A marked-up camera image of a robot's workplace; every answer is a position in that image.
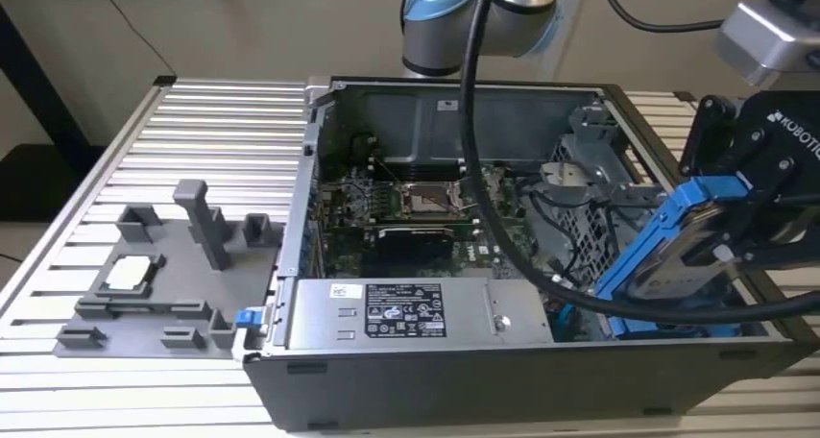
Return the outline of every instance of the white wall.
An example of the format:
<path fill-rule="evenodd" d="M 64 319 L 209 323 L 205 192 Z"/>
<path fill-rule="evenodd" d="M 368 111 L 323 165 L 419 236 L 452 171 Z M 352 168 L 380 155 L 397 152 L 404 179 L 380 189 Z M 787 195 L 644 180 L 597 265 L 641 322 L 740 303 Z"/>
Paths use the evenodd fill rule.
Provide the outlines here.
<path fill-rule="evenodd" d="M 724 18 L 740 0 L 619 0 L 651 23 Z M 607 0 L 584 0 L 557 80 L 605 82 L 636 90 L 748 94 L 735 70 L 713 53 L 715 32 L 655 35 L 627 25 Z"/>
<path fill-rule="evenodd" d="M 737 0 L 623 0 L 653 22 L 725 15 Z M 105 143 L 164 66 L 107 0 L 0 0 L 89 139 Z M 116 0 L 181 76 L 304 80 L 400 75 L 399 0 Z M 735 92 L 711 34 L 655 36 L 585 0 L 557 79 L 628 88 Z M 640 59 L 643 52 L 647 59 Z M 537 80 L 533 61 L 481 60 L 481 77 Z M 0 94 L 8 95 L 0 84 Z M 20 103 L 0 102 L 31 127 Z"/>

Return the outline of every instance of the power supply label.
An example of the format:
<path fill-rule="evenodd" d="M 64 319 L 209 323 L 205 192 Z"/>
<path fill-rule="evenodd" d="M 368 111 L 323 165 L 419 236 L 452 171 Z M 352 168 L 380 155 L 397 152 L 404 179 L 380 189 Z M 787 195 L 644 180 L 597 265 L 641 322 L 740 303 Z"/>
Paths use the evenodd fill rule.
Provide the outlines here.
<path fill-rule="evenodd" d="M 368 284 L 368 337 L 447 337 L 440 284 Z"/>

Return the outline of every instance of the motherboard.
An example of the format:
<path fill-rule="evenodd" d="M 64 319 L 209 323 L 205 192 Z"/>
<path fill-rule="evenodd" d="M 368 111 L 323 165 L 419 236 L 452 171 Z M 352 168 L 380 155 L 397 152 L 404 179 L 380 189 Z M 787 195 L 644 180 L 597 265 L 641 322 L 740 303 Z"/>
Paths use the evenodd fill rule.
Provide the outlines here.
<path fill-rule="evenodd" d="M 468 179 L 408 182 L 396 176 L 400 168 L 383 162 L 377 167 L 387 180 L 355 167 L 320 185 L 321 277 L 520 278 L 480 224 Z M 516 197 L 515 178 L 500 165 L 485 165 L 483 176 L 509 237 L 549 271 Z"/>

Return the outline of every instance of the blue latch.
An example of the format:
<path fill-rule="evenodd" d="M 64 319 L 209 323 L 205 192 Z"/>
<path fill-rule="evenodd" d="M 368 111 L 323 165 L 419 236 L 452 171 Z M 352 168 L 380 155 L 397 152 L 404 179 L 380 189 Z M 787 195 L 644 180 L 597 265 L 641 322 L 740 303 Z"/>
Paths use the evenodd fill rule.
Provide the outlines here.
<path fill-rule="evenodd" d="M 236 313 L 235 323 L 237 328 L 261 329 L 261 310 L 241 310 Z"/>

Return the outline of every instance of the electrical wire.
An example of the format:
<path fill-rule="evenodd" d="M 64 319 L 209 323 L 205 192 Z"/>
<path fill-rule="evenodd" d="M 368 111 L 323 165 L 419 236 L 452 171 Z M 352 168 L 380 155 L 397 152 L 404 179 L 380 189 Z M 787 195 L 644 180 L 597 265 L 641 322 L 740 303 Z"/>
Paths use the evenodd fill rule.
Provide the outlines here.
<path fill-rule="evenodd" d="M 21 258 L 16 258 L 12 255 L 0 253 L 0 257 L 5 258 L 7 260 L 11 260 L 12 262 L 23 263 L 23 259 Z"/>
<path fill-rule="evenodd" d="M 539 203 L 539 200 L 543 201 L 545 198 L 547 197 L 539 191 L 529 192 L 529 202 L 533 205 L 533 211 L 536 212 L 541 220 L 547 223 L 547 225 L 549 225 L 549 227 L 552 227 L 556 231 L 559 231 L 567 237 L 567 239 L 569 239 L 569 244 L 571 244 L 571 247 L 573 248 L 573 254 L 571 256 L 569 262 L 567 262 L 567 266 L 564 267 L 564 269 L 567 270 L 567 273 L 571 274 L 575 263 L 577 262 L 577 257 L 580 256 L 577 238 L 575 238 L 569 230 L 561 227 L 561 224 L 559 224 L 544 212 L 541 208 L 541 204 Z"/>
<path fill-rule="evenodd" d="M 171 73 L 175 76 L 177 76 L 177 70 L 175 70 L 173 66 L 171 66 L 171 64 L 168 63 L 168 61 L 163 57 L 163 55 L 159 53 L 159 51 L 153 47 L 153 44 L 151 44 L 148 42 L 148 40 L 145 39 L 145 37 L 143 36 L 143 34 L 137 30 L 137 28 L 133 26 L 133 23 L 131 23 L 131 20 L 128 19 L 128 15 L 125 15 L 125 12 L 123 11 L 123 9 L 119 6 L 119 4 L 116 3 L 116 1 L 115 0 L 108 0 L 108 1 L 109 1 L 109 3 L 112 3 L 112 6 L 115 6 L 115 9 L 119 12 L 119 14 L 121 15 L 123 20 L 128 24 L 128 28 L 131 28 L 131 31 L 133 32 L 133 34 L 143 40 L 143 43 L 145 44 L 145 46 L 148 46 L 148 49 L 151 49 L 151 51 L 153 51 L 153 54 L 156 55 L 156 57 L 163 61 L 163 63 L 165 63 L 165 67 L 168 68 L 168 71 L 171 71 Z"/>
<path fill-rule="evenodd" d="M 705 30 L 716 30 L 723 25 L 723 20 L 709 20 L 707 22 L 695 22 L 695 23 L 684 23 L 680 25 L 656 25 L 653 23 L 645 23 L 637 20 L 620 5 L 617 0 L 607 0 L 609 5 L 612 6 L 612 10 L 620 18 L 627 22 L 633 28 L 649 33 L 692 33 L 701 32 Z"/>
<path fill-rule="evenodd" d="M 679 325 L 716 325 L 751 321 L 767 321 L 784 318 L 820 309 L 820 292 L 811 291 L 797 297 L 779 302 L 753 304 L 744 307 L 720 309 L 673 309 L 648 305 L 627 304 L 599 299 L 588 294 L 564 287 L 533 267 L 529 259 L 517 251 L 509 239 L 501 217 L 496 212 L 492 200 L 487 194 L 481 177 L 480 159 L 477 157 L 475 133 L 475 105 L 476 105 L 476 71 L 477 56 L 480 54 L 481 40 L 487 26 L 487 17 L 492 0 L 476 0 L 476 10 L 471 22 L 467 49 L 464 54 L 461 84 L 459 88 L 459 132 L 461 135 L 461 148 L 467 163 L 468 182 L 477 202 L 477 211 L 483 224 L 489 230 L 503 253 L 524 278 L 537 289 L 553 298 L 573 304 L 596 313 L 621 318 Z M 555 259 L 551 261 L 553 269 L 564 278 L 580 288 L 579 283 L 568 276 L 567 269 Z"/>
<path fill-rule="evenodd" d="M 401 33 L 405 32 L 405 9 L 408 8 L 408 0 L 401 0 L 401 6 L 399 8 L 399 25 L 401 26 Z"/>

